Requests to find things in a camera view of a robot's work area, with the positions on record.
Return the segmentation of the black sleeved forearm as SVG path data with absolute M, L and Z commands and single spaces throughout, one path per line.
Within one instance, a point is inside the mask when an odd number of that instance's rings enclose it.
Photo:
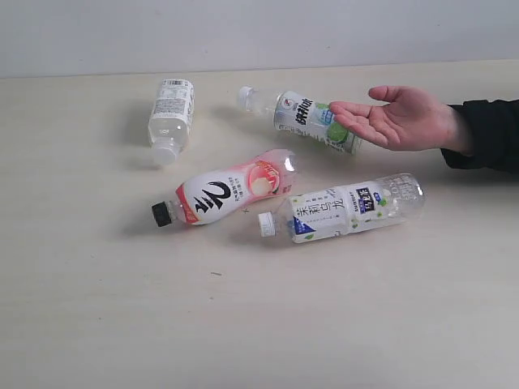
M 443 148 L 448 167 L 518 173 L 517 100 L 469 100 L 451 108 L 465 123 L 473 148 L 468 156 Z

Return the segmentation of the person's open hand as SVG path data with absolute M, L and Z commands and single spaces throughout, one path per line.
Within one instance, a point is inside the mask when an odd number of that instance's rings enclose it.
M 470 155 L 474 142 L 461 116 L 417 88 L 378 86 L 368 96 L 382 105 L 334 101 L 336 122 L 359 138 L 391 151 L 446 149 Z

